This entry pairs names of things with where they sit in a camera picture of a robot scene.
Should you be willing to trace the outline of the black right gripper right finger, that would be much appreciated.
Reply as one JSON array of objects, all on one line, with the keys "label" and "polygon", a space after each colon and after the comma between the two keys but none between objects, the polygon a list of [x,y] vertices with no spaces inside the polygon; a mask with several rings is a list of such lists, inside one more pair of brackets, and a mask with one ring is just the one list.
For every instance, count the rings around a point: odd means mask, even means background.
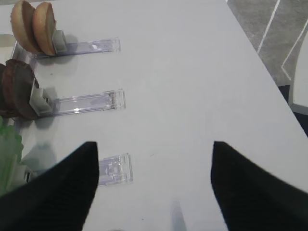
[{"label": "black right gripper right finger", "polygon": [[308,229],[308,194],[223,141],[213,144],[211,185],[230,231]]}]

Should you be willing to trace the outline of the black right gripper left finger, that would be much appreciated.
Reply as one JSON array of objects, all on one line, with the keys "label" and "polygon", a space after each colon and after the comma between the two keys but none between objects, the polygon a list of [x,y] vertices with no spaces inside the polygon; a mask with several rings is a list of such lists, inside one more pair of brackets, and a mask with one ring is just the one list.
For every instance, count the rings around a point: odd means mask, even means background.
[{"label": "black right gripper left finger", "polygon": [[97,143],[88,141],[48,171],[0,198],[2,231],[81,231],[99,181]]}]

